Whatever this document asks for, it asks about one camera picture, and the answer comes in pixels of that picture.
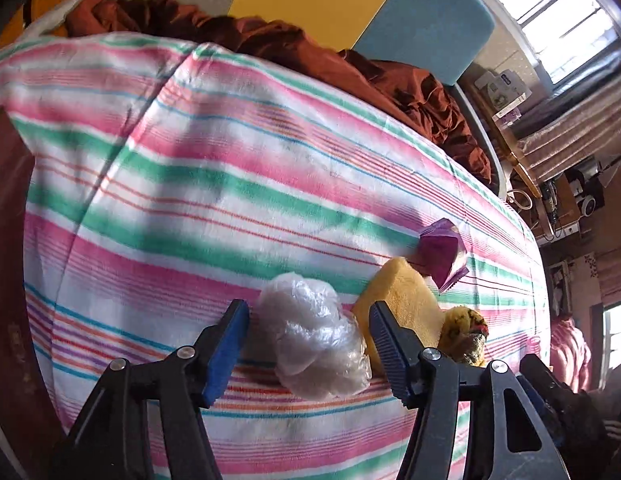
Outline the clear plastic bag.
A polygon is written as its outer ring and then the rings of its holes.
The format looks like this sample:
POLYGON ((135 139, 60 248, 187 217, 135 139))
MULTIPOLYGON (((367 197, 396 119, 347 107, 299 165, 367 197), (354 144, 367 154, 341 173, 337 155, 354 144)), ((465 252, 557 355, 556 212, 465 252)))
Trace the clear plastic bag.
POLYGON ((329 283, 280 274, 260 292, 253 315, 280 384, 294 396, 342 399, 370 386, 365 338, 329 283))

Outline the purple snack packet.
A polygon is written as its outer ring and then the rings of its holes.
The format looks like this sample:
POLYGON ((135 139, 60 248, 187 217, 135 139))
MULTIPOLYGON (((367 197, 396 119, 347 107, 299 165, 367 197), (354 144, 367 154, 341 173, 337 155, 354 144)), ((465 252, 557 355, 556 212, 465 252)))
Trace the purple snack packet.
POLYGON ((447 292, 469 273, 465 243, 455 224, 440 219, 419 234, 418 245, 409 264, 431 278, 439 292, 447 292))

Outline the yellow patterned rolled sock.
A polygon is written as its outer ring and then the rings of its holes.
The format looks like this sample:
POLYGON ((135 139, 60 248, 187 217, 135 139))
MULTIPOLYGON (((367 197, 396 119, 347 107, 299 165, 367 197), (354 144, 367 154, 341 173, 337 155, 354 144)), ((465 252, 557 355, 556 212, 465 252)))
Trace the yellow patterned rolled sock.
POLYGON ((437 349, 456 363, 486 367, 487 338, 489 326, 485 318, 473 309, 457 306, 444 312, 437 349))

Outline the pink pillow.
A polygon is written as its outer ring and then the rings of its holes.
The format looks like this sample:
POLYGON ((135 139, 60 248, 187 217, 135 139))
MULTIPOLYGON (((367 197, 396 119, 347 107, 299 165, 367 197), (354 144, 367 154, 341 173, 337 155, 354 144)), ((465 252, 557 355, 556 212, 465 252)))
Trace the pink pillow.
POLYGON ((591 349, 573 318, 558 316, 551 321, 551 370, 559 382, 575 393, 587 390, 591 381, 591 349))

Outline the yellow sponge block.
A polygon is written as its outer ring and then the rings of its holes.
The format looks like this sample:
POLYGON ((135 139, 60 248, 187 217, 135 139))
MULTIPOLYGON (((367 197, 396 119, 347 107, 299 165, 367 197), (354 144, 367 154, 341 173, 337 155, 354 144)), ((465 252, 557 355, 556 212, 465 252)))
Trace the yellow sponge block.
POLYGON ((413 330, 425 347, 437 348, 444 311, 422 275, 405 258, 393 258, 377 272, 352 308, 352 314, 365 338, 373 374, 384 374, 369 330, 369 310, 376 301, 384 301, 397 323, 413 330))

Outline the wooden side table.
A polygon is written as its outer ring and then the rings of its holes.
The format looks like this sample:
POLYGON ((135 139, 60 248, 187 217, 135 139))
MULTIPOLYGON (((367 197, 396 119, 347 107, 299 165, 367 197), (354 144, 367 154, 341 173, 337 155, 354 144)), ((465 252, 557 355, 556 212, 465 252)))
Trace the wooden side table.
POLYGON ((498 159, 502 162, 507 160, 512 170, 527 188, 529 195, 537 200, 542 197, 539 185, 534 174, 531 173, 530 165, 525 159, 523 151, 517 147, 517 140, 508 127, 501 127, 497 120, 493 119, 493 110, 489 105, 489 100, 484 98, 482 92, 475 88, 474 84, 467 82, 465 91, 469 98, 475 103, 480 116, 484 119, 491 139, 496 146, 498 159))

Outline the striped bed sheet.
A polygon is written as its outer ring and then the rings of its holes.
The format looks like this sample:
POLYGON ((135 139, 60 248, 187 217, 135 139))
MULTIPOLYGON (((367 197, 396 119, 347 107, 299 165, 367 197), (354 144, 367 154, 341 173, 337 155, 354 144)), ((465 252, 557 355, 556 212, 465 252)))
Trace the striped bed sheet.
POLYGON ((0 427, 33 478, 116 358, 164 358, 294 272, 350 307, 442 218, 487 352, 549 355, 530 229, 397 120, 216 44, 109 34, 0 51, 0 427))

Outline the rust brown blanket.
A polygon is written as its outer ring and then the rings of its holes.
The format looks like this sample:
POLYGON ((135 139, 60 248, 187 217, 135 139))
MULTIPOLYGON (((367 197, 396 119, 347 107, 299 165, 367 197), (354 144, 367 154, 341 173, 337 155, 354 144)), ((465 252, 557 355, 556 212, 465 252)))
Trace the rust brown blanket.
POLYGON ((176 0, 80 0, 64 21, 70 37, 108 32, 218 44, 317 79, 403 122, 489 185, 489 155, 435 76, 405 63, 321 47, 300 27, 263 18, 212 16, 176 0))

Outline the pink beige curtain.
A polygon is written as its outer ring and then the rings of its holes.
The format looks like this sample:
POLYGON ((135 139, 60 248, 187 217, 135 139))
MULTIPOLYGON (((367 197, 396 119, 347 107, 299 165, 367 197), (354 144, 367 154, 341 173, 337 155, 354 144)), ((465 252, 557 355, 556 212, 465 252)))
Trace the pink beige curtain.
POLYGON ((621 155, 621 78, 519 141, 518 148, 537 183, 591 155, 621 155))

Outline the white cardboard box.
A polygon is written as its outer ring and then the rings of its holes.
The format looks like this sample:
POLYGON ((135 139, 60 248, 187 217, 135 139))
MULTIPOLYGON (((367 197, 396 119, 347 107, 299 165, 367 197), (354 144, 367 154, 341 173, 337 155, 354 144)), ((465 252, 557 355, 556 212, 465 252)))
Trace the white cardboard box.
POLYGON ((532 95, 531 89, 513 70, 499 74, 485 72, 475 81, 475 88, 489 99, 494 119, 504 117, 532 95))

